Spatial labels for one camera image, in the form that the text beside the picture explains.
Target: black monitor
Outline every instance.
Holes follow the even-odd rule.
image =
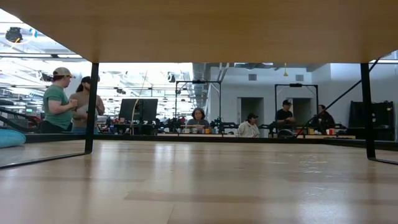
[[[136,105],[134,112],[134,121],[155,121],[157,112],[157,99],[123,99],[119,119],[124,118],[126,121],[131,120],[132,109],[136,104],[136,100],[139,100]]]

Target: baseball cap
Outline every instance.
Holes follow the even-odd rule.
[[[257,119],[257,118],[258,118],[258,116],[257,116],[257,115],[255,115],[254,113],[249,113],[249,115],[248,115],[248,119],[251,119],[251,118],[255,118],[255,119]]]
[[[56,69],[54,70],[54,72],[52,72],[52,75],[53,75],[53,76],[69,76],[69,77],[73,78],[73,75],[72,75],[72,73],[69,71],[69,69],[64,68],[64,67],[56,68]]]
[[[282,105],[291,105],[292,103],[289,100],[284,100],[284,102],[282,103]]]

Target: teal bean bag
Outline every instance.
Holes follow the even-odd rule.
[[[14,130],[0,129],[0,148],[20,146],[25,142],[24,134]]]

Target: wooden tabletop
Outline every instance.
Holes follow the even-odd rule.
[[[398,49],[396,0],[2,0],[91,62],[369,62]]]

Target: beige sweater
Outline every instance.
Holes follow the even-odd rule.
[[[89,98],[89,95],[85,94],[83,92],[78,92],[78,93],[74,93],[74,94],[70,95],[69,99],[77,100],[77,108],[76,108],[76,110],[72,111],[73,127],[85,128],[87,126],[87,121],[84,119],[86,110],[83,110],[83,109],[88,107],[88,98]],[[97,95],[95,105],[96,105],[96,112],[99,115],[104,114],[104,111],[105,111],[104,103],[102,102],[100,96],[98,96],[98,95]]]

